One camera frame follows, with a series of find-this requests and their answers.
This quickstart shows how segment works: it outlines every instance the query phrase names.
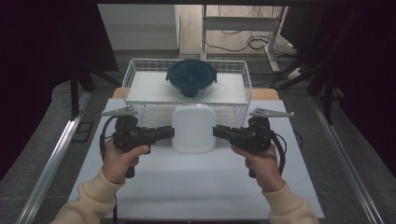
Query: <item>hand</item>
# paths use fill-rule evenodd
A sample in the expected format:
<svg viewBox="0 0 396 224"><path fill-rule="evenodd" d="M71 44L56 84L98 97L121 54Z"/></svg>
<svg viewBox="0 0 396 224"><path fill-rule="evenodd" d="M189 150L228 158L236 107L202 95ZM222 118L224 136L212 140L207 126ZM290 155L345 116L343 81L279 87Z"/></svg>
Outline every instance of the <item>hand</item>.
<svg viewBox="0 0 396 224"><path fill-rule="evenodd" d="M149 151L148 146L141 146L129 152L123 152L113 144L113 139L106 142L106 152L102 172L105 178L113 184L123 184L129 167L139 163L139 156Z"/></svg>
<svg viewBox="0 0 396 224"><path fill-rule="evenodd" d="M251 153L236 146L231 149L243 157L248 169L256 173L256 180L264 192L275 192L283 189L285 181L280 176L277 168L276 148L274 144L260 153Z"/></svg>

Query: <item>white wall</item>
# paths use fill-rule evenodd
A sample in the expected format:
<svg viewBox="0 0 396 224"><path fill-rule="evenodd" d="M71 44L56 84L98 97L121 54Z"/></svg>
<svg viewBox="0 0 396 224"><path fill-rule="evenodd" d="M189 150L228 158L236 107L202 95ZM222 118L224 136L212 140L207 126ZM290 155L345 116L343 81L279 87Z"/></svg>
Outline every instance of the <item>white wall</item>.
<svg viewBox="0 0 396 224"><path fill-rule="evenodd" d="M98 7L113 49L178 49L178 6Z"/></svg>

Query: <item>cream sleeve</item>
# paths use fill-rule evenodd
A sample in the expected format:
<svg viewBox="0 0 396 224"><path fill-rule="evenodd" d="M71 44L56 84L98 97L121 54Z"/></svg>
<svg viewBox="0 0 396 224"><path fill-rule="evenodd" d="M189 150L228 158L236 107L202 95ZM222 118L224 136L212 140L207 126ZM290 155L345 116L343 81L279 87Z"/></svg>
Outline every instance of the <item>cream sleeve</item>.
<svg viewBox="0 0 396 224"><path fill-rule="evenodd" d="M298 198L286 183L276 192L263 192L271 207L269 219L272 224L319 224L315 212L306 199Z"/></svg>
<svg viewBox="0 0 396 224"><path fill-rule="evenodd" d="M51 223L100 223L113 210L114 196L122 186L106 180L101 169L94 179L78 186L78 198L66 203Z"/></svg>

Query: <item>metal bracket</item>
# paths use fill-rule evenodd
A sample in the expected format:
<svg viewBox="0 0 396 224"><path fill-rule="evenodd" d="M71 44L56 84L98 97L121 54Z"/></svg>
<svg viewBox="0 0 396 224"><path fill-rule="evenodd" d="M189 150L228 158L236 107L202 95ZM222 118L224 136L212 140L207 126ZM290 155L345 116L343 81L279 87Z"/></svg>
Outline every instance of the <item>metal bracket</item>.
<svg viewBox="0 0 396 224"><path fill-rule="evenodd" d="M262 118L291 118L294 117L294 113L285 113L279 112L275 110L261 109L257 107L252 112L249 113L250 116L253 117L262 117Z"/></svg>
<svg viewBox="0 0 396 224"><path fill-rule="evenodd" d="M129 115L136 115L136 114L137 114L137 111L134 109L133 106L102 112L102 116L129 116Z"/></svg>

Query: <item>black fabric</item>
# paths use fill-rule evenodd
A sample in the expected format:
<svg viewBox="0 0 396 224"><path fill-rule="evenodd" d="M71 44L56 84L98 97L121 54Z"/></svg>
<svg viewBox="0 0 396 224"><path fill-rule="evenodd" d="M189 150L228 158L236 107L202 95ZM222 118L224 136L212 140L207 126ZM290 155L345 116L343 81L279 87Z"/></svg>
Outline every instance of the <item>black fabric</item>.
<svg viewBox="0 0 396 224"><path fill-rule="evenodd" d="M396 175L395 6L368 4L337 54L341 107Z"/></svg>
<svg viewBox="0 0 396 224"><path fill-rule="evenodd" d="M3 177L45 115L54 87L86 64L118 67L94 3L1 1L0 22Z"/></svg>

